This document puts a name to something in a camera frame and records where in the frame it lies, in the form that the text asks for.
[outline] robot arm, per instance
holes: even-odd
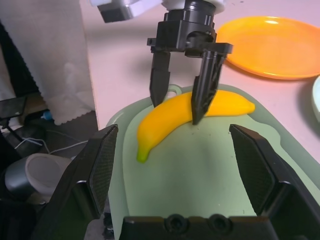
[[[185,0],[90,0],[99,8],[105,23],[133,19],[162,4],[168,11],[183,9]],[[206,0],[216,7],[216,14],[225,9],[226,0]]]
[[[171,52],[202,58],[191,98],[192,123],[197,125],[216,95],[222,64],[232,45],[216,43],[214,15],[224,10],[225,0],[91,0],[106,23],[129,20],[162,4],[168,12],[158,23],[156,38],[149,38],[153,61],[150,97],[156,107],[166,97],[170,81]]]

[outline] screw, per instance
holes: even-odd
[[[169,216],[164,224],[166,230],[172,234],[182,234],[188,229],[188,220],[179,214]]]
[[[214,214],[209,218],[209,225],[216,233],[227,234],[231,231],[232,222],[221,214]]]

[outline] white table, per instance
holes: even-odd
[[[156,37],[165,8],[158,6],[124,22],[105,24],[97,8],[80,0],[98,127],[122,108],[148,97],[152,54],[147,38]],[[215,19],[223,23],[246,16],[287,17],[320,26],[319,0],[228,0]],[[193,84],[200,59],[172,54],[171,83]],[[223,67],[220,82],[242,89],[262,103],[320,163],[320,124],[311,107],[313,81],[272,81]]]

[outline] yellow banana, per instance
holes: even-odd
[[[137,160],[147,161],[149,152],[177,127],[192,120],[191,92],[168,99],[155,107],[140,123],[137,130]],[[250,114],[255,105],[243,96],[218,90],[206,117]]]

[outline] white curtain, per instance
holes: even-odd
[[[79,0],[1,0],[0,21],[57,125],[95,109]],[[1,58],[0,98],[8,98]]]

